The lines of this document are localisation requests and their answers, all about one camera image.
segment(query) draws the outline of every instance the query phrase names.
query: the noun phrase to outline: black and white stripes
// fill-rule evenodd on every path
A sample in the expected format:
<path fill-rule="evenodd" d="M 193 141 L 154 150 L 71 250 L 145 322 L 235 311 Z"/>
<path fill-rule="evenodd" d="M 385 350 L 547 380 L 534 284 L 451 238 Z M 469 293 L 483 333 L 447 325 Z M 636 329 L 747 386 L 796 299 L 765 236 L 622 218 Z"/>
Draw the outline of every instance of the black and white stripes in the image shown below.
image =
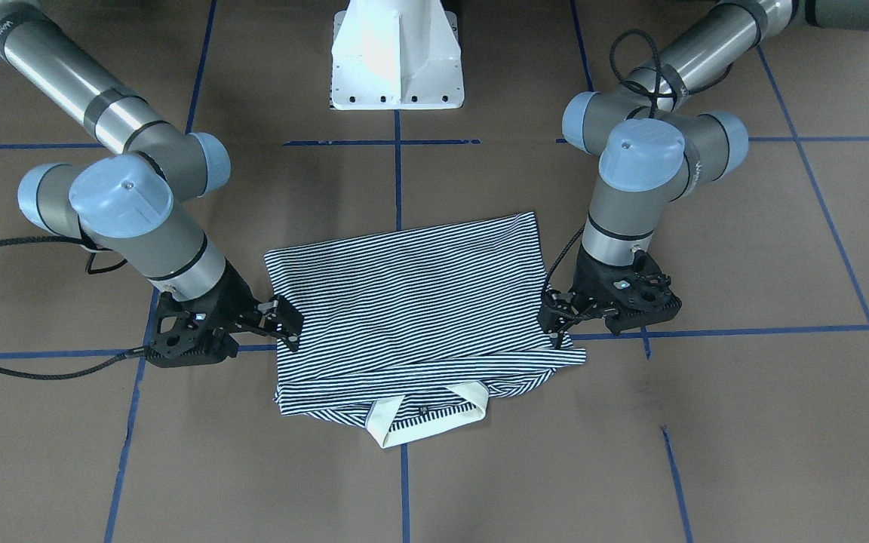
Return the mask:
<path fill-rule="evenodd" d="M 401 439 L 417 439 L 422 427 L 459 425 L 452 417 L 480 419 L 485 391 L 528 392 L 585 360 L 552 348 L 535 321 L 545 269 L 534 213 L 284 248 L 265 261 L 275 292 L 305 318 L 300 350 L 278 346 L 283 415 L 370 430 L 387 412 L 386 431 L 414 427 Z"/>

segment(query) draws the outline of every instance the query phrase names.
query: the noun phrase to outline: light blue cap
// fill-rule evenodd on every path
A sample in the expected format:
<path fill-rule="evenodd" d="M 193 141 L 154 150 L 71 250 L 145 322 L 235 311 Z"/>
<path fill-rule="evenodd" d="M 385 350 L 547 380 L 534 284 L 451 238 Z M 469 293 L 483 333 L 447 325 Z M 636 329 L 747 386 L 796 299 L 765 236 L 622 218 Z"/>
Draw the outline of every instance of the light blue cap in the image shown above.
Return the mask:
<path fill-rule="evenodd" d="M 578 93 L 569 101 L 565 113 L 562 114 L 562 135 L 565 136 L 565 140 L 573 147 L 586 152 L 589 150 L 585 148 L 585 134 L 582 132 L 582 125 L 585 121 L 585 110 L 589 108 L 593 96 L 596 96 L 596 93 Z"/>
<path fill-rule="evenodd" d="M 726 133 L 726 141 L 730 146 L 729 159 L 726 162 L 726 170 L 723 175 L 717 178 L 717 181 L 723 179 L 728 173 L 737 169 L 746 154 L 749 152 L 749 133 L 746 131 L 745 124 L 739 120 L 739 117 L 727 111 L 709 111 L 706 113 L 719 121 L 723 126 L 723 131 Z"/>
<path fill-rule="evenodd" d="M 599 158 L 599 174 L 611 188 L 645 192 L 663 186 L 683 166 L 686 140 L 679 128 L 658 119 L 618 123 Z"/>
<path fill-rule="evenodd" d="M 22 181 L 18 182 L 18 209 L 22 210 L 22 214 L 24 214 L 30 223 L 52 234 L 55 234 L 55 232 L 49 230 L 49 227 L 45 225 L 45 221 L 42 220 L 41 213 L 38 212 L 38 186 L 39 183 L 42 183 L 42 178 L 45 177 L 45 174 L 49 170 L 62 165 L 68 164 L 51 162 L 50 164 L 35 166 L 35 168 L 32 168 L 27 174 L 22 176 Z"/>
<path fill-rule="evenodd" d="M 136 155 L 104 158 L 69 188 L 69 203 L 87 228 L 108 238 L 135 238 L 159 227 L 173 210 L 173 192 Z"/>
<path fill-rule="evenodd" d="M 207 159 L 207 188 L 203 190 L 203 195 L 198 196 L 202 198 L 226 185 L 227 179 L 230 179 L 230 155 L 227 154 L 227 148 L 223 147 L 213 134 L 190 133 L 190 135 L 200 142 L 203 156 Z"/>

